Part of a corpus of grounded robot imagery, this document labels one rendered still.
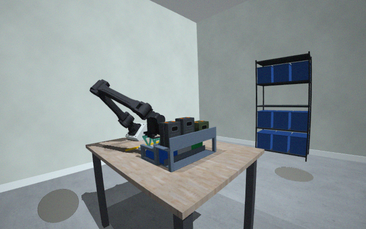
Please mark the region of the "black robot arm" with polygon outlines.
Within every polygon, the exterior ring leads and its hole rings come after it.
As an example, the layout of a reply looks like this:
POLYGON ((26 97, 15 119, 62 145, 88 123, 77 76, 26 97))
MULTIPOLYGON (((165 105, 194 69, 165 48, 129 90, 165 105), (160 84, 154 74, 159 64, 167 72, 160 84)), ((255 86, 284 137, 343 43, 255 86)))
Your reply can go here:
POLYGON ((155 124, 155 132, 160 132, 159 123, 165 122, 165 117, 153 111, 149 103, 133 100, 113 89, 105 80, 98 80, 91 88, 90 92, 99 97, 118 117, 118 122, 125 128, 128 128, 129 135, 135 135, 141 124, 134 123, 134 117, 128 112, 123 112, 115 103, 126 106, 136 113, 142 120, 147 119, 147 124, 155 124), (113 99, 113 100, 112 100, 113 99))

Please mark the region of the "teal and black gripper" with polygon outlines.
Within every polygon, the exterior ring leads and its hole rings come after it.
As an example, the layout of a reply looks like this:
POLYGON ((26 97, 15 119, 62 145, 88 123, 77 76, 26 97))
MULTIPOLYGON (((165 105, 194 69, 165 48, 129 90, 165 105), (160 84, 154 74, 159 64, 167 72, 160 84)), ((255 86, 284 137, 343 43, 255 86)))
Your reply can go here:
POLYGON ((155 124, 147 124, 147 131, 143 132, 143 134, 145 134, 145 135, 143 135, 142 137, 148 146, 151 145, 151 141, 153 141, 153 143, 156 144, 156 141, 159 140, 159 143, 160 143, 160 137, 157 136, 158 134, 160 135, 160 132, 158 132, 158 133, 155 132, 155 124), (155 136, 157 136, 157 137, 155 137, 155 136), (146 138, 150 138, 149 144, 148 144, 146 138))

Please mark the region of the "dark grey case with orange latches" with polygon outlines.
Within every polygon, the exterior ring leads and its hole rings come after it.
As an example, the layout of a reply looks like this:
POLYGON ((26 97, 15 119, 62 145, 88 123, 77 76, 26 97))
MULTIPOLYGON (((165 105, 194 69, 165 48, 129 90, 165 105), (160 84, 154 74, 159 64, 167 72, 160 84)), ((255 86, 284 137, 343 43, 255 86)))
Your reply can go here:
POLYGON ((169 138, 181 135, 181 122, 168 121, 159 123, 160 145, 169 148, 169 138))
POLYGON ((176 118, 175 121, 181 122, 181 135, 194 132, 194 117, 176 118))

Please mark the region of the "grey open bin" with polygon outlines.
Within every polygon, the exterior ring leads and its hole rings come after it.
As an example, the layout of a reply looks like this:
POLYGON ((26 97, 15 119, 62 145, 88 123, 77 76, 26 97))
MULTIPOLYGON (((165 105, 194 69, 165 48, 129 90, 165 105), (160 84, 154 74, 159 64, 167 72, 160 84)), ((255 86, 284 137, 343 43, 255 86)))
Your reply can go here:
POLYGON ((192 147, 191 147, 191 146, 189 146, 189 147, 186 147, 186 148, 183 148, 183 149, 177 150, 177 153, 178 153, 178 154, 181 154, 181 153, 184 153, 184 152, 190 151, 191 149, 192 149, 192 147))

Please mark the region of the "olive green case with orange latches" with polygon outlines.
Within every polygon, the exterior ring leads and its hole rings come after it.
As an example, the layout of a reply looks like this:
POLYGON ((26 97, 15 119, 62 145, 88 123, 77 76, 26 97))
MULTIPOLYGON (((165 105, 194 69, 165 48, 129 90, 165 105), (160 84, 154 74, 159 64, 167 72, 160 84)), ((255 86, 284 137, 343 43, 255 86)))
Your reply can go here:
POLYGON ((195 121, 194 132, 205 130, 209 128, 209 121, 195 121))

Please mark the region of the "blue bin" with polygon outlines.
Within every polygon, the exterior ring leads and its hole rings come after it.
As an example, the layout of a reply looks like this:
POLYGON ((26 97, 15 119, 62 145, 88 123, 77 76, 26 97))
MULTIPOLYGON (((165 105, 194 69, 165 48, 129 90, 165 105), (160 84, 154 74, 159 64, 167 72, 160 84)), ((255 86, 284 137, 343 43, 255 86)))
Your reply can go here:
MULTIPOLYGON (((173 156, 178 155, 177 151, 173 152, 173 156)), ((146 156, 154 159, 154 152, 146 150, 146 156)), ((160 163, 164 164, 163 160, 168 158, 168 152, 167 151, 163 151, 159 149, 159 158, 160 158, 160 163)))

